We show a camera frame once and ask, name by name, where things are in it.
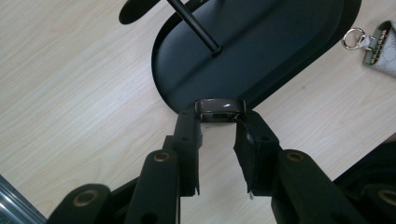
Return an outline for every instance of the silver clasp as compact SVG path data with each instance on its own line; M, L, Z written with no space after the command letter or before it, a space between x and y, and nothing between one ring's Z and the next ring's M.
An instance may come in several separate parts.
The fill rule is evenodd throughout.
M358 38L356 38L357 42L355 43L354 46L349 46L347 44L347 36L349 34L355 33L355 32L359 32L359 35L357 35ZM346 32L346 34L344 35L344 38L341 41L341 43L343 44L344 48L346 48L346 49L367 49L367 50L373 50L372 48L370 48L370 43L374 39L375 39L374 37L364 33L364 31L361 28L352 28L352 29L348 30L348 32Z

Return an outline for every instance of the black tray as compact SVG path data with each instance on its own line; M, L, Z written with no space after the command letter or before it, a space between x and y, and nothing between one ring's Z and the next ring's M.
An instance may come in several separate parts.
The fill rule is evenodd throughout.
M222 45L212 57L174 14L152 51L152 74L179 112L204 98L240 98L253 108L337 43L361 0L192 0L186 4Z

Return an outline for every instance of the light wood surface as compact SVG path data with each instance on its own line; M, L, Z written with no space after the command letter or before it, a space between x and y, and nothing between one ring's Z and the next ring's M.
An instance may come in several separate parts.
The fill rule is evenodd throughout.
M115 189L139 176L177 115L150 71L161 1L138 22L124 0L0 2L0 174L46 217L72 189ZM355 25L371 34L396 20L394 0L362 0ZM335 45L257 106L283 148L311 155L334 179L396 132L396 78ZM234 126L203 125L201 195L183 198L182 223L275 223L269 198L247 195Z

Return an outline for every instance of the black rod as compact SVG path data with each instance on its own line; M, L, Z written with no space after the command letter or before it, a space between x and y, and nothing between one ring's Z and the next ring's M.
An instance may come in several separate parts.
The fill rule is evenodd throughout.
M196 20L191 12L184 6L180 0L168 0L168 3L175 9L177 14L185 21L190 28L201 38L207 47L212 51L212 55L221 52L221 46L216 40L207 32L207 30Z

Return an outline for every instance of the keychain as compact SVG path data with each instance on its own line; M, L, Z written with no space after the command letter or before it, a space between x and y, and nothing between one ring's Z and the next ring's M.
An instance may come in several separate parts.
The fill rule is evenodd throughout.
M361 28L352 28L341 43L346 49L366 49L363 63L378 71L396 77L396 21L384 21L373 35L367 35ZM347 37L358 33L356 44L349 46Z

